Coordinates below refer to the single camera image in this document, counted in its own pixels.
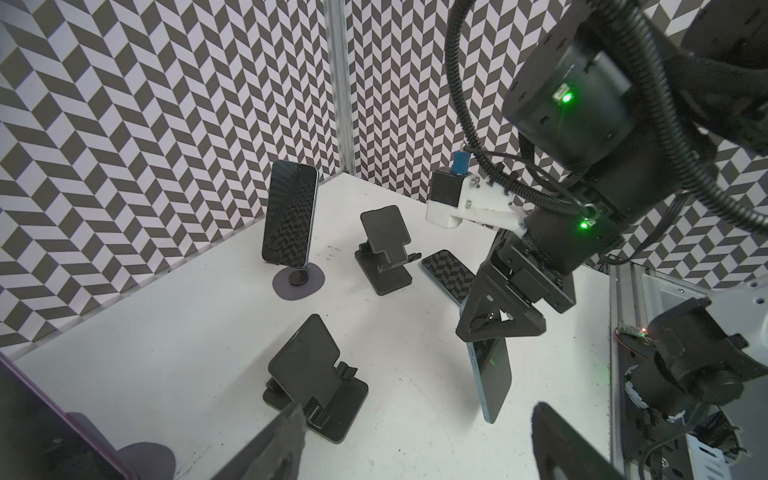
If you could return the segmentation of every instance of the blue connector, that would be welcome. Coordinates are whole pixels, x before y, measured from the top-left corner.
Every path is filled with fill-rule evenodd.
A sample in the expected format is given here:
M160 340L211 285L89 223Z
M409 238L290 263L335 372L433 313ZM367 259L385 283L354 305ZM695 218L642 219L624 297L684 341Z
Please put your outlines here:
M464 175L469 171L469 153L465 151L455 151L451 155L451 173Z

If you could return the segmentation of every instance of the black smartphone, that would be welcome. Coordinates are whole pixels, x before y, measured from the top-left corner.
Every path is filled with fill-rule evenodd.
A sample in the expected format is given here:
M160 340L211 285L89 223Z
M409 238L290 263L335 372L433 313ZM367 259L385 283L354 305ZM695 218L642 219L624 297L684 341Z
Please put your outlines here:
M278 160L272 164L261 257L276 265L304 268L315 218L317 169Z
M422 268L444 292L456 301L461 312L475 274L447 250L440 250L426 257L422 260ZM503 338L471 342L467 343L467 350L472 372L475 375L483 418L486 422L493 423L512 385L507 342Z

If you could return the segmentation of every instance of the white tabletop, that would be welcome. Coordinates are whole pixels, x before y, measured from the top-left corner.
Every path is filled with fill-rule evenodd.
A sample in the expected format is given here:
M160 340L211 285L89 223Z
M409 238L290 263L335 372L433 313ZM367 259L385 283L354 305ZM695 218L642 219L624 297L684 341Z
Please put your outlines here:
M261 259L263 222L236 234L17 364L67 411L83 412L116 448L158 442L176 478L208 480L276 414L261 396L266 367L318 313L369 394L344 442L307 432L301 478L538 478L531 413L548 402L602 455L609 454L608 276L574 272L578 304L547 332L507 339L512 387L485 423L458 307L420 270L377 296L354 258L366 240L359 215L395 204L409 253L451 250L476 271L494 232L427 223L425 204L342 174L319 189L311 261L323 288L281 300L281 267Z

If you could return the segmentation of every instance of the red wire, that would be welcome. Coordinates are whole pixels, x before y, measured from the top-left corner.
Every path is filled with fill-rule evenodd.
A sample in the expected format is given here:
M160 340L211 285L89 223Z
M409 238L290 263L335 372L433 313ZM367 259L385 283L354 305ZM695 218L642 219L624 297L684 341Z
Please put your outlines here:
M641 356L643 358L647 358L645 355L643 355L642 353L638 352L637 350L632 349L629 345L627 345L626 343L622 342L619 339L619 329L614 329L614 336L616 337L616 341L619 342L619 345L623 346L625 349L629 350L630 352L634 353L635 355L639 355L639 356Z

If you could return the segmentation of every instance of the patterned wall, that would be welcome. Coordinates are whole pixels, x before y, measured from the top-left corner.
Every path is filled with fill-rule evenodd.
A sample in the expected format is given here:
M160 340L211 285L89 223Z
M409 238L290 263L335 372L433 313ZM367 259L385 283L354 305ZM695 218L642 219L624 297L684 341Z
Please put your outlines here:
M516 129L501 113L504 95L566 3L476 2L463 30L461 61L465 95L486 147L516 150ZM704 4L703 0L646 3L653 22L677 43ZM442 67L450 4L450 0L351 0L346 6L358 175L421 201L426 199L429 172L447 165L451 151L464 139ZM715 141L721 186L768 213L768 159L750 157L728 141ZM564 173L541 152L537 158L550 173ZM534 184L527 171L515 169L523 181ZM663 211L664 207L651 211L629 229L626 242L614 253L634 252ZM706 209L694 202L663 241L638 261L702 286L724 288L768 273L768 243L708 217Z
M0 3L0 348L264 212L270 162L338 168L321 0Z

